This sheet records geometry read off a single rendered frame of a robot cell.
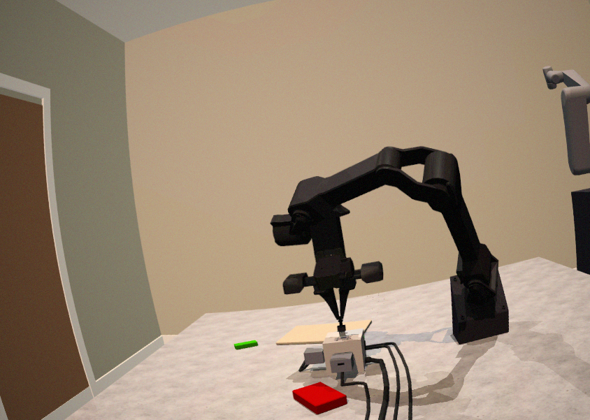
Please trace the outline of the red rectangular block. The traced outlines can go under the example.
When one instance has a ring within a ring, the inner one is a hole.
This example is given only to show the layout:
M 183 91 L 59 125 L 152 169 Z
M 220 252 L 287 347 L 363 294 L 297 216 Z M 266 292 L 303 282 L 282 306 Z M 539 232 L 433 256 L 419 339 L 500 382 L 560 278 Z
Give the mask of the red rectangular block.
M 321 382 L 293 390 L 293 398 L 316 414 L 347 404 L 345 394 Z

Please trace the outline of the green rectangular block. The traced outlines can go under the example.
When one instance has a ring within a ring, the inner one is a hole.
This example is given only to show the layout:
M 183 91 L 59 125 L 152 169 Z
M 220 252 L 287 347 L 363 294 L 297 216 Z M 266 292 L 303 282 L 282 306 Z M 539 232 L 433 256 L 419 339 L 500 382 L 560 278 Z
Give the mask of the green rectangular block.
M 234 347 L 236 349 L 244 349 L 244 348 L 253 347 L 253 346 L 258 346 L 258 342 L 256 340 L 251 340 L 249 342 L 242 342 L 242 343 L 234 344 Z

